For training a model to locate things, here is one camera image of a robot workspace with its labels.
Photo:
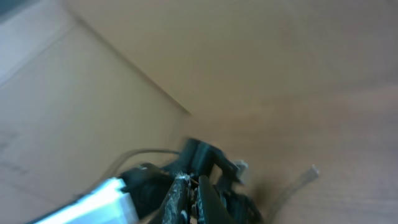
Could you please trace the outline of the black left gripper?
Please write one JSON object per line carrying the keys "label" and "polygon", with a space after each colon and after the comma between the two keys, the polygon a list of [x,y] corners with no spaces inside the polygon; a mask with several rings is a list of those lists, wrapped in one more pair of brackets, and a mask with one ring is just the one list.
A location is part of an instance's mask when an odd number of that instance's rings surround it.
{"label": "black left gripper", "polygon": [[193,194],[191,208],[197,223],[198,186],[201,175],[209,178],[234,223],[263,223],[264,219],[253,200],[234,189],[237,185],[243,185],[241,175],[246,168],[245,162],[233,163],[221,149],[195,138],[187,139],[176,160],[167,166],[167,170],[173,175],[190,176]]}

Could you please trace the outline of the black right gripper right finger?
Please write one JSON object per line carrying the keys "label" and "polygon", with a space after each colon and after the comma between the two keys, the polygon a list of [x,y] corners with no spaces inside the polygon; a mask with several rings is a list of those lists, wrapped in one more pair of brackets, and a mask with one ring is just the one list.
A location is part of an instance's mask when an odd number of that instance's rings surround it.
{"label": "black right gripper right finger", "polygon": [[199,177],[198,222],[202,224],[233,224],[234,220],[224,208],[207,176]]}

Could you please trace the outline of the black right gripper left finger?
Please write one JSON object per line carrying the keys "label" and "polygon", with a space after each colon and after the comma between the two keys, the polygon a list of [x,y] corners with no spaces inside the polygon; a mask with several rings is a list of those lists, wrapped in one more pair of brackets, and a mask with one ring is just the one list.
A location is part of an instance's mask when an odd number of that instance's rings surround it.
{"label": "black right gripper left finger", "polygon": [[190,176],[177,174],[158,212],[149,224],[190,223]]}

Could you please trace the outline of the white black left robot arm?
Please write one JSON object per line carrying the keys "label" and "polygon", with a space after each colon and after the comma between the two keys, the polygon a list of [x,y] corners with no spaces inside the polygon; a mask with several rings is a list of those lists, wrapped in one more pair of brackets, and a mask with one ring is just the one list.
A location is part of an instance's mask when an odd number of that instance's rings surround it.
{"label": "white black left robot arm", "polygon": [[195,138],[181,151],[133,149],[89,189],[32,223],[262,223],[254,202],[233,190],[247,167]]}

